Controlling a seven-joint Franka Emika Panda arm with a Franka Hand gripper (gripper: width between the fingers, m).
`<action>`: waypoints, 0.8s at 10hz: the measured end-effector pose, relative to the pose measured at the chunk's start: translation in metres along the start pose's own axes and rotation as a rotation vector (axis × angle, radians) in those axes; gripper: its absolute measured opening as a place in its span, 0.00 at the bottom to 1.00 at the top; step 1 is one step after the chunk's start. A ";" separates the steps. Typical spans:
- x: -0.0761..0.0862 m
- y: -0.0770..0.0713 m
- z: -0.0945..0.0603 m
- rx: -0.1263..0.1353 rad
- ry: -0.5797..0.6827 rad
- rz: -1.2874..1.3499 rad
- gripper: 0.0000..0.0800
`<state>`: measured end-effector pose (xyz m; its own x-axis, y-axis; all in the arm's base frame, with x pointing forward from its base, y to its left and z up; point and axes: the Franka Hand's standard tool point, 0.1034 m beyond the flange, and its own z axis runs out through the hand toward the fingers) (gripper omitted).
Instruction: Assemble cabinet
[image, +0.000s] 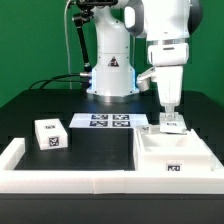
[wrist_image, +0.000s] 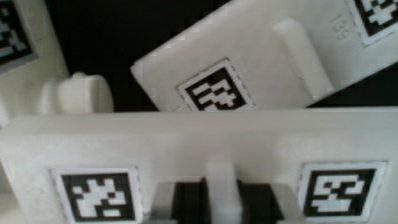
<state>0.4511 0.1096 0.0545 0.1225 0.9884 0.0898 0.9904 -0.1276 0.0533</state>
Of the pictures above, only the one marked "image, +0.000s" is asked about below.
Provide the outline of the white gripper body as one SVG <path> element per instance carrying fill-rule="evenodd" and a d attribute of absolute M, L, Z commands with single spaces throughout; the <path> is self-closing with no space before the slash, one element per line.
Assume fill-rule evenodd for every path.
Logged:
<path fill-rule="evenodd" d="M 153 65 L 162 106 L 178 106 L 181 98 L 183 66 L 189 58 L 187 43 L 151 45 L 148 59 Z"/>

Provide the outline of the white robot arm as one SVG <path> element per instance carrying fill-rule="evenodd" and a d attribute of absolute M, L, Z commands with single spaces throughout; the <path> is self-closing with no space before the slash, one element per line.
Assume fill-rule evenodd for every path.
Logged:
<path fill-rule="evenodd" d="M 118 0 L 124 20 L 112 7 L 93 8 L 97 63 L 87 94 L 103 101 L 121 101 L 158 85 L 162 116 L 176 117 L 183 66 L 189 59 L 188 38 L 202 20 L 200 0 Z"/>

